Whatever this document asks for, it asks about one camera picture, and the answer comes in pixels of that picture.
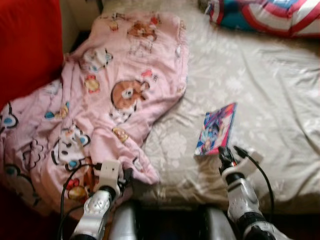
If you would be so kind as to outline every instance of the silver leg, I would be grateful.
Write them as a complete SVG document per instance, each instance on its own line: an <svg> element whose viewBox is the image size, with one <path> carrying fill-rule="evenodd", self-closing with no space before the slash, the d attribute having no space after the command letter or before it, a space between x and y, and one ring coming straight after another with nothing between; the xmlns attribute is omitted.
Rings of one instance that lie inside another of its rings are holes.
<svg viewBox="0 0 320 240"><path fill-rule="evenodd" d="M135 215L132 202L122 204L114 214L109 240L138 240Z"/></svg>
<svg viewBox="0 0 320 240"><path fill-rule="evenodd" d="M207 240L237 240L225 214L217 208L204 209Z"/></svg>

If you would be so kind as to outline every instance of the orange cartoon face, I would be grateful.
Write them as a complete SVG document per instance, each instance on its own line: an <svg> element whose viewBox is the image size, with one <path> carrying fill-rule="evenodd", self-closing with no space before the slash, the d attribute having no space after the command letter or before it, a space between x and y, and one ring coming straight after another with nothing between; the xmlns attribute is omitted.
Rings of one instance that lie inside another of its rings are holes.
<svg viewBox="0 0 320 240"><path fill-rule="evenodd" d="M54 117L56 119L59 119L59 118L64 119L68 115L68 112L69 112L69 103L67 102L65 106L62 106L60 110L54 114Z"/></svg>
<svg viewBox="0 0 320 240"><path fill-rule="evenodd" d="M118 110L129 109L137 100L144 101L143 93L149 89L146 81L126 80L117 82L111 91L111 102Z"/></svg>
<svg viewBox="0 0 320 240"><path fill-rule="evenodd" d="M150 41L155 41L157 39L156 32L149 25L137 21L129 30L128 35L135 37L142 37L149 39Z"/></svg>
<svg viewBox="0 0 320 240"><path fill-rule="evenodd" d="M115 32L119 29L118 23L114 20L108 21L107 24L110 27L110 30L113 32Z"/></svg>
<svg viewBox="0 0 320 240"><path fill-rule="evenodd" d="M115 127L112 129L112 132L118 137L118 139L124 143L128 139L128 135L125 130L119 127Z"/></svg>
<svg viewBox="0 0 320 240"><path fill-rule="evenodd" d="M67 186L66 190L68 190L68 198L75 201L86 201L87 192L83 186L79 185L80 181L78 178L71 179Z"/></svg>
<svg viewBox="0 0 320 240"><path fill-rule="evenodd" d="M89 93L98 93L100 91L100 83L97 81L95 75L89 75L84 80L84 85L89 90Z"/></svg>

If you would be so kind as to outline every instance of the white bedsheet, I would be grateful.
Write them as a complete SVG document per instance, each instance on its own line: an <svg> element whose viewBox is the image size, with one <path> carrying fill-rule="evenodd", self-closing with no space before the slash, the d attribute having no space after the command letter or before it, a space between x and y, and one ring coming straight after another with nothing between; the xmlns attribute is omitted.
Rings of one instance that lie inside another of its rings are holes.
<svg viewBox="0 0 320 240"><path fill-rule="evenodd" d="M217 28L197 0L106 0L104 12L170 11L184 19L190 49L183 99L151 130L144 150L161 184L135 185L145 205L211 203L226 209L216 157L195 158L205 113L238 102L229 145L264 155L278 213L320 212L319 43ZM252 182L264 211L267 185Z"/></svg>

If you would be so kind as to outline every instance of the wrinkled fabric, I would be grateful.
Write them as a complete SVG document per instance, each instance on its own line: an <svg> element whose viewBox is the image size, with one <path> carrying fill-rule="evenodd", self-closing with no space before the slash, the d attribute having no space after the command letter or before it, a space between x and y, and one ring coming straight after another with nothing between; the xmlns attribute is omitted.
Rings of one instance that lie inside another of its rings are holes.
<svg viewBox="0 0 320 240"><path fill-rule="evenodd" d="M158 183L140 147L154 121L183 96L188 53L185 29L173 14L99 17L68 56L61 79L1 112L2 184L40 211L58 211L66 179L83 164L119 160L134 179ZM99 173L77 171L66 186L66 210L95 191Z"/></svg>
<svg viewBox="0 0 320 240"><path fill-rule="evenodd" d="M264 156L277 213L320 210L320 45L302 39L228 30L210 24L197 0L108 0L104 11L172 11L186 25L190 58L187 90L159 119L143 149L160 176L134 186L145 206L228 208L218 158L194 158L206 112L237 102L229 146ZM250 182L261 209L270 209L259 171Z"/></svg>

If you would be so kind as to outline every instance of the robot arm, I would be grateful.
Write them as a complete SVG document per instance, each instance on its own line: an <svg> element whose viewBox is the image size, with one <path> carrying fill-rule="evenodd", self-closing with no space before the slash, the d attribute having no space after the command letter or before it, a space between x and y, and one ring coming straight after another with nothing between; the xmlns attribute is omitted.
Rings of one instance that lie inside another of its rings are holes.
<svg viewBox="0 0 320 240"><path fill-rule="evenodd" d="M262 156L253 152L252 157L260 162ZM219 168L223 181L227 184L229 199L228 217L239 229L244 240L289 240L273 224L268 222L259 210L257 195L246 180L246 176L255 167L248 157L237 161L230 149L219 147L219 158L222 166Z"/></svg>
<svg viewBox="0 0 320 240"><path fill-rule="evenodd" d="M99 183L95 193L84 203L84 213L74 229L70 240L102 240L108 213L113 202L119 197L119 172L121 164L117 160L102 163ZM132 169L124 172L124 178L131 177Z"/></svg>

